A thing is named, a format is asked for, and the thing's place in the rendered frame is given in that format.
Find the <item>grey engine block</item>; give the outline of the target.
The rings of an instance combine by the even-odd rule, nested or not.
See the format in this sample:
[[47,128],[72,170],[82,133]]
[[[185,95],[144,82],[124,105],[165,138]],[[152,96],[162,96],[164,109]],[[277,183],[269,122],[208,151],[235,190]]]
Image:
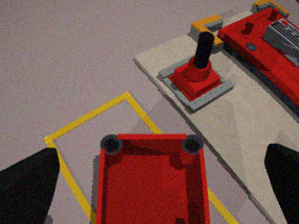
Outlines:
[[281,51],[285,52],[285,57],[299,67],[299,31],[284,17],[268,25],[264,32],[264,40],[276,50],[281,48]]

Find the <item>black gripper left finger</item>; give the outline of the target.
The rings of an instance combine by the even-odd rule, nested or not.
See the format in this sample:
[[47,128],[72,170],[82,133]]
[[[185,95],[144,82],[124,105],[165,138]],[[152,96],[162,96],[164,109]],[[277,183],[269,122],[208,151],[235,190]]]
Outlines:
[[36,154],[0,170],[0,224],[43,224],[57,187],[58,151]]

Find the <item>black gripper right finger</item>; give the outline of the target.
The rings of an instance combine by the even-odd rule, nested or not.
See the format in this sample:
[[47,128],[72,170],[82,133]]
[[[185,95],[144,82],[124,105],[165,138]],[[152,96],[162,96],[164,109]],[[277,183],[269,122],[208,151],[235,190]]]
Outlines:
[[268,144],[264,165],[287,224],[299,224],[299,151]]

